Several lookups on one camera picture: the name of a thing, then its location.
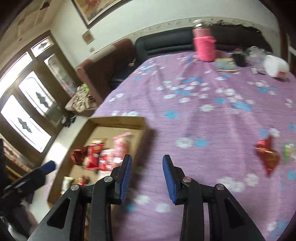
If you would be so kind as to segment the clear glass cup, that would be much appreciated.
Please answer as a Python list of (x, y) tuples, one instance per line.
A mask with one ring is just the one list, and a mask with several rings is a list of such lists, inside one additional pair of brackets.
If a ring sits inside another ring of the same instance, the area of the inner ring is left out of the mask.
[(250, 66), (254, 66), (258, 71), (263, 69), (263, 62), (266, 57), (264, 49), (252, 46), (246, 49), (247, 62)]

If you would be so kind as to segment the cardboard box tray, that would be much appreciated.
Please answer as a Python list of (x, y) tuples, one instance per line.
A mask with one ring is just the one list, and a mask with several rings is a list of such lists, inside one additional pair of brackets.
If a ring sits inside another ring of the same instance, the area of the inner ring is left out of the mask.
[(66, 177), (79, 184), (92, 184), (111, 174), (126, 154), (132, 157), (132, 173), (140, 165), (147, 147), (149, 127), (144, 117), (90, 118), (78, 133), (51, 181), (47, 202), (54, 205), (68, 188)]

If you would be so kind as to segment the small booklet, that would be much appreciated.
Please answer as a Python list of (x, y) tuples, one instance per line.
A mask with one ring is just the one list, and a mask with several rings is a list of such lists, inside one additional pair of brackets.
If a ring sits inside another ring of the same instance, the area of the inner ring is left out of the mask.
[(217, 71), (223, 72), (237, 72), (238, 67), (233, 58), (216, 58), (215, 66)]

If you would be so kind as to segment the green candy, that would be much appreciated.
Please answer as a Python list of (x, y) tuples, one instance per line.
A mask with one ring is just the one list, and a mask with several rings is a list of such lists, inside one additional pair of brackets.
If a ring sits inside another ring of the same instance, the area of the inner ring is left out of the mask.
[(285, 163), (290, 161), (295, 161), (295, 144), (294, 143), (285, 143), (282, 149), (283, 160)]

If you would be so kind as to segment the framed wall picture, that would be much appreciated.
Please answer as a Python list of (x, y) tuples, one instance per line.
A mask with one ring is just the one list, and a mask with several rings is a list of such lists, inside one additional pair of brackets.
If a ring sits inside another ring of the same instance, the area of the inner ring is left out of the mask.
[(90, 29), (130, 0), (72, 0), (86, 28)]

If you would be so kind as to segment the black small object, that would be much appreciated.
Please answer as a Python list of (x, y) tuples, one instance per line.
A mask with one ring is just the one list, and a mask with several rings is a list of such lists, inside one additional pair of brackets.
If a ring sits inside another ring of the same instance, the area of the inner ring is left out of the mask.
[(242, 49), (240, 48), (235, 49), (232, 53), (232, 58), (237, 66), (239, 67), (247, 66), (246, 56)]

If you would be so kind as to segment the black leather sofa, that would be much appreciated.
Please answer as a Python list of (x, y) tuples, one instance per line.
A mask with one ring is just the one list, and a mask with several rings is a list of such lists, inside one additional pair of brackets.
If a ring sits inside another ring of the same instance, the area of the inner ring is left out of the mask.
[[(217, 50), (230, 52), (236, 48), (246, 50), (257, 46), (273, 52), (260, 30), (254, 27), (214, 24), (209, 29), (216, 39)], [(130, 39), (114, 43), (119, 59), (110, 80), (111, 90), (116, 89), (140, 64), (151, 57), (194, 51), (193, 37), (192, 28), (186, 27), (143, 36), (135, 44)]]

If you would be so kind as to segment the dark red foil packet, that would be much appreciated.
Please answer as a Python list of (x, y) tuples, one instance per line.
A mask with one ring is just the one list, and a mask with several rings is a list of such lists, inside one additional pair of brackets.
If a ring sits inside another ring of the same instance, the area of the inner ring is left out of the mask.
[(280, 162), (280, 154), (273, 149), (273, 136), (258, 141), (254, 149), (264, 165), (267, 177), (270, 177)]
[(75, 149), (71, 152), (70, 157), (75, 165), (82, 165), (84, 159), (88, 155), (88, 146), (82, 147), (81, 149)]

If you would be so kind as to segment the white plastic jar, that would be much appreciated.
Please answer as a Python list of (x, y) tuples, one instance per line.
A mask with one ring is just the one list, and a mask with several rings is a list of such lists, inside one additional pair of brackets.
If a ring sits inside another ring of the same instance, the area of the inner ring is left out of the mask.
[(280, 79), (285, 79), (290, 71), (287, 61), (273, 55), (266, 55), (263, 68), (270, 77)]

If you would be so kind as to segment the bright red snack packet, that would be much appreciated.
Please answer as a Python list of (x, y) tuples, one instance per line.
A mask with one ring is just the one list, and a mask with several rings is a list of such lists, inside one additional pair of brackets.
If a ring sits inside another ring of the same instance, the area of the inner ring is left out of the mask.
[(96, 138), (88, 146), (88, 161), (86, 164), (87, 169), (99, 169), (99, 155), (105, 147), (106, 140), (106, 138)]

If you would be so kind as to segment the pink marshmallow packet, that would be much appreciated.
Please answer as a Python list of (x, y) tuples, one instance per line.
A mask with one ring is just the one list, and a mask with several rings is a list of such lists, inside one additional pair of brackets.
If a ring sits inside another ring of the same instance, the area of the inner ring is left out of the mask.
[(123, 161), (126, 154), (130, 153), (130, 132), (123, 133), (113, 138), (113, 159), (115, 163)]

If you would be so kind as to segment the white cream snack packet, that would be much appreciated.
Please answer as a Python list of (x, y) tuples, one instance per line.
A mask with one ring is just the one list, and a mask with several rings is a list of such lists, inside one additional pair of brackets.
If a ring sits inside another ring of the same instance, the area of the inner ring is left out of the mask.
[(64, 194), (72, 185), (74, 178), (64, 176), (62, 186), (61, 186), (61, 194)]

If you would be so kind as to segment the white red snack packet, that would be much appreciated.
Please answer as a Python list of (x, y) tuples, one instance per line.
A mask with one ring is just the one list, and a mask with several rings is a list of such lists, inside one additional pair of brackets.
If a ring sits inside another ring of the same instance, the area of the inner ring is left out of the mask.
[(120, 166), (123, 158), (117, 156), (114, 149), (105, 149), (99, 155), (98, 165), (101, 171), (112, 171), (113, 168)]

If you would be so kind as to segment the patterned cloth on chair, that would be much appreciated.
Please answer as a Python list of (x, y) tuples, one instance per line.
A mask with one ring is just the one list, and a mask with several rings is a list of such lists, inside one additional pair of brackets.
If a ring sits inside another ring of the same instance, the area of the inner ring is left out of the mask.
[(97, 107), (95, 98), (91, 94), (87, 84), (84, 83), (77, 88), (74, 96), (66, 104), (65, 109), (67, 111), (82, 113), (87, 110), (95, 110)]

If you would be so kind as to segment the small silver lighter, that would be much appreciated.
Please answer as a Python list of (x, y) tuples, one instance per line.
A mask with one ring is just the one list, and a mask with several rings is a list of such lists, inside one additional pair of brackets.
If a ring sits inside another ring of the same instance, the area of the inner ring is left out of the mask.
[(258, 71), (255, 66), (251, 66), (250, 68), (253, 74), (258, 74)]

